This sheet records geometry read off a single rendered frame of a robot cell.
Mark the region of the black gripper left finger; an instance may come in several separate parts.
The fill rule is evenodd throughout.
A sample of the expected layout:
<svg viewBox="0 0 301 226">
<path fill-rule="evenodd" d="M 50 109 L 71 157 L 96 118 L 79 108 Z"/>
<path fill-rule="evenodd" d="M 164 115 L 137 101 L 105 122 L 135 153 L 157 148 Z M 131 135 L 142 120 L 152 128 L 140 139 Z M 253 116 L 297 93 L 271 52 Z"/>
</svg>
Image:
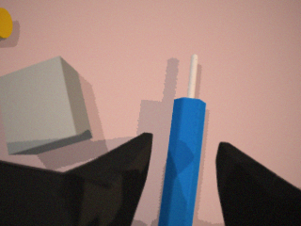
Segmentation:
<svg viewBox="0 0 301 226">
<path fill-rule="evenodd" d="M 0 160 L 0 226 L 131 226 L 152 133 L 65 172 Z"/>
</svg>

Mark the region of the blue stylus with grey tip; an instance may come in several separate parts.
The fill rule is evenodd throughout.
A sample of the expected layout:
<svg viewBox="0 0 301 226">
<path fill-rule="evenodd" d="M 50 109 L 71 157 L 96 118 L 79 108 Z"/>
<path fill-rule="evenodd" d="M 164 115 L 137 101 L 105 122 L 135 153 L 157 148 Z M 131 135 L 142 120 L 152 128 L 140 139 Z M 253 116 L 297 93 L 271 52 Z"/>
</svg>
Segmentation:
<svg viewBox="0 0 301 226">
<path fill-rule="evenodd" d="M 187 97 L 174 99 L 158 226 L 192 226 L 206 104 L 195 99 L 198 55 L 191 55 Z"/>
</svg>

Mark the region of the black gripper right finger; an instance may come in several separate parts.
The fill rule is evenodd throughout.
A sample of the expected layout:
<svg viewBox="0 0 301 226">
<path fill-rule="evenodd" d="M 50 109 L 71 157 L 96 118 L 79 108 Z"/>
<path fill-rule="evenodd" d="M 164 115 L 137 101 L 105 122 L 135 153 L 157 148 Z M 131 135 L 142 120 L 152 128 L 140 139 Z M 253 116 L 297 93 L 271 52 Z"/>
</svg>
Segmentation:
<svg viewBox="0 0 301 226">
<path fill-rule="evenodd" d="M 301 189 L 229 142 L 215 162 L 224 226 L 301 226 Z"/>
</svg>

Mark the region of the yellow cylinder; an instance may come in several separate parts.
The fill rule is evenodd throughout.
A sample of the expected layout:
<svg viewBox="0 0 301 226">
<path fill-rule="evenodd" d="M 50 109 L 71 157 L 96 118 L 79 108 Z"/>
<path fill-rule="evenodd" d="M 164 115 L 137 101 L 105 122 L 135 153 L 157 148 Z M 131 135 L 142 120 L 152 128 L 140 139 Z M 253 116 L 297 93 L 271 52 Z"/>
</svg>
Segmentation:
<svg viewBox="0 0 301 226">
<path fill-rule="evenodd" d="M 0 38 L 8 38 L 12 31 L 13 22 L 5 8 L 0 8 Z"/>
</svg>

